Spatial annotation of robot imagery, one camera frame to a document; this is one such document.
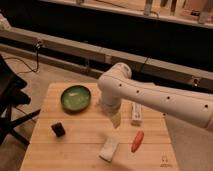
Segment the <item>cream stick end effector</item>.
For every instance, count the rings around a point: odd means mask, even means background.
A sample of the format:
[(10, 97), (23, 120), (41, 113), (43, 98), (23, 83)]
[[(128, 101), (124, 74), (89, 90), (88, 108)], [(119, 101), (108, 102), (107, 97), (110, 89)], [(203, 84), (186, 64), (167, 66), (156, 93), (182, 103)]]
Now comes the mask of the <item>cream stick end effector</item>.
[(115, 129), (117, 129), (120, 124), (121, 124), (121, 115), (119, 113), (116, 113), (115, 115), (113, 115), (111, 118), (110, 118), (112, 124), (113, 124), (113, 127)]

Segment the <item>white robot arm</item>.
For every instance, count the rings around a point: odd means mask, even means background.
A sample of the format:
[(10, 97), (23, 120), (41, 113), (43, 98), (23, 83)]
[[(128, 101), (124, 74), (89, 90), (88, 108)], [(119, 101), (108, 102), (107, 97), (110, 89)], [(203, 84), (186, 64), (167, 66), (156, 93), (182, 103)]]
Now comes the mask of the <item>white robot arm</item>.
[(127, 64), (117, 63), (99, 77), (100, 105), (109, 117), (127, 99), (213, 132), (213, 94), (141, 83), (131, 75)]

